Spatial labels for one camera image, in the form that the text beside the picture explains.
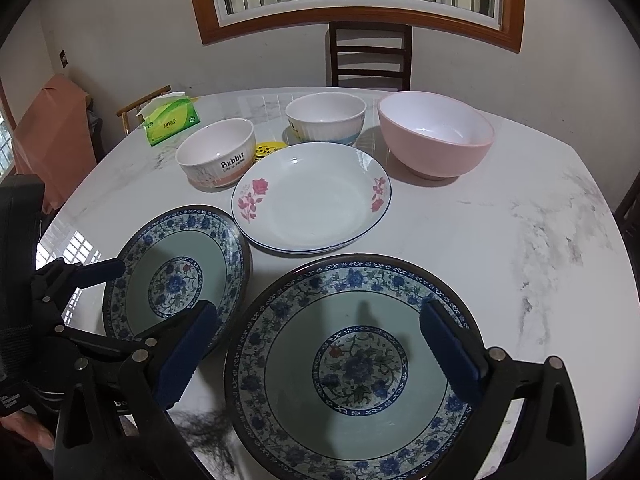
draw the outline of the chair backrest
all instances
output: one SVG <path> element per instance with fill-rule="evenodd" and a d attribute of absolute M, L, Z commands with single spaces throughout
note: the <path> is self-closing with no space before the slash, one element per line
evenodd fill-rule
<path fill-rule="evenodd" d="M 130 127 L 129 127 L 129 117 L 127 116 L 127 114 L 130 111 L 132 111 L 135 108 L 136 112 L 139 114 L 143 105 L 151 101 L 151 99 L 153 99 L 154 97 L 167 94 L 170 91 L 171 91 L 171 86 L 169 85 L 164 86 L 156 90 L 155 92 L 151 92 L 151 94 L 147 94 L 144 97 L 141 97 L 140 99 L 138 99 L 137 101 L 134 101 L 131 104 L 125 106 L 124 108 L 121 108 L 120 110 L 118 110 L 116 112 L 116 115 L 118 117 L 122 117 L 122 129 L 124 130 L 124 134 L 129 135 Z M 142 124 L 142 117 L 140 117 L 140 115 L 136 115 L 136 116 L 138 117 L 138 121 L 139 121 L 138 124 Z"/>
<path fill-rule="evenodd" d="M 371 44 L 338 44 L 343 35 L 361 36 L 364 38 L 388 38 L 396 37 L 402 40 L 401 47 L 373 46 Z M 409 25 L 397 25 L 395 23 L 375 22 L 330 22 L 329 23 L 329 49 L 331 57 L 331 85 L 341 86 L 340 83 L 360 88 L 365 86 L 379 87 L 380 83 L 393 80 L 393 86 L 400 90 L 408 90 L 411 85 L 411 52 L 412 52 L 412 28 Z M 370 64 L 371 62 L 395 63 L 399 70 L 377 70 L 374 68 L 341 68 L 338 62 L 348 61 L 353 64 Z M 340 79 L 341 76 L 360 76 L 353 79 Z"/>

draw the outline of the pink bowl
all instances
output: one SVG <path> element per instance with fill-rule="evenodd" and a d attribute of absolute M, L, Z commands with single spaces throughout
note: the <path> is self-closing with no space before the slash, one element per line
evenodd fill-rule
<path fill-rule="evenodd" d="M 460 176 L 475 168 L 495 132 L 477 110 L 429 92 L 397 92 L 378 103 L 386 145 L 423 178 Z"/>

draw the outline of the bowl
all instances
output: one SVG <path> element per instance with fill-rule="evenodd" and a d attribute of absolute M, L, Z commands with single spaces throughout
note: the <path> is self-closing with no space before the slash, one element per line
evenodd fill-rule
<path fill-rule="evenodd" d="M 428 478 L 472 413 L 420 332 L 431 301 L 479 335 L 445 283 L 389 256 L 331 256 L 270 285 L 225 361 L 249 453 L 281 479 Z"/>
<path fill-rule="evenodd" d="M 254 163 L 254 124 L 247 119 L 208 124 L 180 145 L 175 160 L 196 187 L 229 186 Z"/>
<path fill-rule="evenodd" d="M 343 144 L 306 142 L 254 164 L 234 189 L 231 213 L 254 244 L 312 254 L 362 236 L 390 201 L 389 177 L 370 155 Z"/>
<path fill-rule="evenodd" d="M 480 112 L 443 95 L 397 92 L 378 103 L 378 115 L 391 153 L 431 180 L 468 173 L 494 143 L 494 128 Z"/>
<path fill-rule="evenodd" d="M 238 226 L 209 205 L 187 205 L 157 216 L 131 237 L 118 259 L 125 272 L 107 283 L 102 300 L 107 335 L 133 340 L 204 300 L 218 314 L 209 351 L 233 324 L 252 266 Z"/>
<path fill-rule="evenodd" d="M 367 104 L 355 95 L 321 92 L 293 100 L 285 113 L 301 142 L 353 144 L 364 124 Z"/>

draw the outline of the plate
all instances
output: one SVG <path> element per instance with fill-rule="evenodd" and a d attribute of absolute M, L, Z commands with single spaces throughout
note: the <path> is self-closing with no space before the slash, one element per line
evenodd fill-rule
<path fill-rule="evenodd" d="M 265 290 L 225 364 L 226 405 L 253 457 L 281 479 L 426 474 L 471 412 L 420 332 L 434 298 L 479 335 L 446 284 L 388 256 L 324 258 Z"/>
<path fill-rule="evenodd" d="M 132 340 L 198 300 L 213 303 L 219 323 L 209 351 L 238 310 L 251 273 L 251 251 L 233 219 L 207 205 L 179 207 L 146 224 L 118 254 L 124 275 L 102 301 L 107 335 Z"/>
<path fill-rule="evenodd" d="M 389 177 L 367 153 L 307 142 L 254 164 L 234 189 L 231 211 L 256 245 L 313 254 L 361 237 L 380 221 L 390 201 Z"/>

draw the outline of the blue flower pattern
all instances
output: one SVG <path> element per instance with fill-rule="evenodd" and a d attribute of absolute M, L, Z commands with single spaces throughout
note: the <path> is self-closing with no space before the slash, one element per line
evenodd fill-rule
<path fill-rule="evenodd" d="M 251 419 L 251 425 L 258 431 L 264 428 L 264 424 L 264 420 L 262 420 L 259 416 L 254 416 L 254 418 Z"/>
<path fill-rule="evenodd" d="M 236 409 L 241 418 L 244 418 L 244 426 L 252 436 L 254 444 L 297 478 L 402 480 L 437 460 L 441 453 L 449 448 L 453 438 L 468 419 L 471 407 L 455 396 L 450 385 L 447 385 L 445 399 L 433 420 L 414 441 L 393 455 L 375 460 L 348 461 L 319 456 L 311 450 L 301 448 L 273 416 L 266 402 L 263 381 L 255 375 L 257 368 L 264 368 L 274 335 L 285 322 L 304 308 L 304 305 L 347 289 L 368 290 L 398 298 L 417 312 L 425 301 L 439 300 L 459 326 L 469 328 L 462 313 L 441 290 L 407 270 L 385 264 L 347 262 L 309 271 L 293 278 L 276 291 L 251 318 L 252 329 L 247 330 L 240 339 L 236 355 L 238 363 L 233 370 L 232 395 Z M 259 345 L 249 341 L 254 333 L 260 334 Z M 337 370 L 336 378 L 330 375 L 324 376 L 328 384 L 335 384 L 336 379 L 340 380 Z M 353 376 L 361 375 L 355 371 Z M 374 393 L 377 398 L 384 396 L 382 383 L 374 382 L 371 386 L 380 394 L 376 396 Z M 260 430 L 252 425 L 255 416 L 264 422 Z"/>
<path fill-rule="evenodd" d="M 178 256 L 160 266 L 151 278 L 148 301 L 159 317 L 171 317 L 196 304 L 202 290 L 202 270 L 193 258 Z"/>
<path fill-rule="evenodd" d="M 243 253 L 240 241 L 242 235 L 231 219 L 198 208 L 180 209 L 158 218 L 120 251 L 118 257 L 126 263 L 125 273 L 115 283 L 109 282 L 104 293 L 103 309 L 106 311 L 106 324 L 109 325 L 105 327 L 108 333 L 112 332 L 120 339 L 134 338 L 134 333 L 127 323 L 124 306 L 127 285 L 136 264 L 158 240 L 185 229 L 200 231 L 212 238 L 220 247 L 226 261 L 226 286 L 220 305 L 216 305 L 219 325 L 216 334 L 211 338 L 211 344 L 215 343 L 221 329 L 228 323 L 230 314 L 239 306 L 244 268 L 248 264 L 246 259 L 249 255 Z M 160 302 L 166 301 L 167 296 L 167 291 L 164 291 L 164 300 L 162 294 L 156 299 Z"/>
<path fill-rule="evenodd" d="M 375 326 L 357 325 L 336 332 L 322 344 L 312 378 L 318 396 L 332 410 L 365 416 L 381 412 L 400 396 L 408 367 L 395 337 Z"/>
<path fill-rule="evenodd" d="M 262 337 L 258 332 L 252 333 L 251 336 L 249 337 L 249 343 L 252 345 L 259 345 L 261 341 L 262 341 Z"/>

